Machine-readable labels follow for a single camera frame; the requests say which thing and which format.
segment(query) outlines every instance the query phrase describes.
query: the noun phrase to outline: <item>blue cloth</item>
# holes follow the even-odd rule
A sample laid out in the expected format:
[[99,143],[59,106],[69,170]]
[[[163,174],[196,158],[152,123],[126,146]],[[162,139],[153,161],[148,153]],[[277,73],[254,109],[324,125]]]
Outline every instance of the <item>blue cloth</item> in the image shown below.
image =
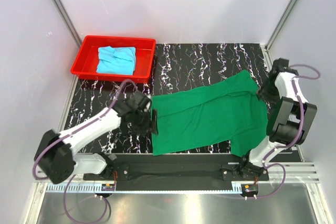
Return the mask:
[[135,70],[135,47],[100,47],[97,73],[133,75]]

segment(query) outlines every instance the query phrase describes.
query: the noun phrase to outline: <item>green cloth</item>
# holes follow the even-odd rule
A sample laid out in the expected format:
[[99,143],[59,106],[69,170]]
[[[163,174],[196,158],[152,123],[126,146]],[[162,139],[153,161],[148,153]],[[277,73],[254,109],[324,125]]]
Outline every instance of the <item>green cloth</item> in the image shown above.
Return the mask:
[[153,155],[185,151],[231,140],[231,153],[243,156],[266,136],[267,109],[257,84],[244,70],[225,81],[175,94],[153,96],[158,135]]

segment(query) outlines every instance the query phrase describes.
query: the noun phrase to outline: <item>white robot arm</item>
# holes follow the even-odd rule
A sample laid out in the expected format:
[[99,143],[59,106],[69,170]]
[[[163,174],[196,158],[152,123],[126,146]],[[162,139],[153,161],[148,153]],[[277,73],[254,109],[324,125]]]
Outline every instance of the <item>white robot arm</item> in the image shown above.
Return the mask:
[[[305,141],[317,107],[308,103],[304,98],[298,79],[294,78],[298,76],[298,72],[289,68],[288,63],[288,60],[281,58],[275,60],[268,79],[258,91],[259,97],[264,97],[271,103],[275,103],[274,110],[268,120],[266,137],[256,148],[241,158],[237,169],[234,171],[228,169],[227,172],[238,173],[242,179],[261,176],[265,173],[266,164],[285,150],[284,147],[291,144],[298,135],[301,120],[303,120],[303,127],[296,144],[300,145]],[[292,80],[294,80],[297,90],[294,90]],[[300,118],[297,96],[301,98],[303,103],[304,118]]]
[[117,129],[122,122],[130,124],[135,134],[144,135],[147,132],[157,134],[157,112],[153,110],[151,113],[151,104],[149,97],[137,91],[128,99],[117,100],[113,108],[105,108],[94,117],[71,129],[58,134],[50,130],[44,134],[34,160],[48,145],[69,135],[51,148],[38,163],[54,184],[59,184],[75,174],[99,174],[102,178],[105,175],[111,176],[113,160],[104,153],[78,152],[100,135]]

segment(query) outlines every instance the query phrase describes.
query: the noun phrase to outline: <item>black marble surface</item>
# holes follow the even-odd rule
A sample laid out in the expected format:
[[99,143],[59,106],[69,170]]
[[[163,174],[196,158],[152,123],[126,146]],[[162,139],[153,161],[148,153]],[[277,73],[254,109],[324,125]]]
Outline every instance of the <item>black marble surface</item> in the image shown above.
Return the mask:
[[[160,95],[215,84],[248,70],[258,85],[267,76],[259,44],[158,44],[148,84],[138,84],[146,94]],[[107,107],[119,83],[78,80],[65,129],[96,115]],[[130,84],[122,94],[132,92]],[[227,153],[229,141],[183,153]],[[151,136],[132,134],[127,125],[108,132],[81,150],[84,153],[152,153]]]

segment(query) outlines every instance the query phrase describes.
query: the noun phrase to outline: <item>white backdrop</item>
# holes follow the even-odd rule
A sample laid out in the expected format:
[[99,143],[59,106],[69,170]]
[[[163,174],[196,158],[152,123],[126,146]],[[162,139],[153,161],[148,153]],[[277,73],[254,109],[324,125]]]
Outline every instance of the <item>white backdrop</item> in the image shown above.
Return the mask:
[[[334,179],[336,153],[335,65],[336,0],[299,0],[271,48],[273,59],[305,63],[321,72],[316,81],[300,80],[304,97],[318,108],[306,141],[306,161],[314,162],[328,206],[336,221]],[[300,74],[314,75],[298,68]]]
[[266,43],[289,0],[62,0],[85,35]]
[[22,223],[43,134],[57,130],[78,47],[51,0],[0,0],[0,219]]

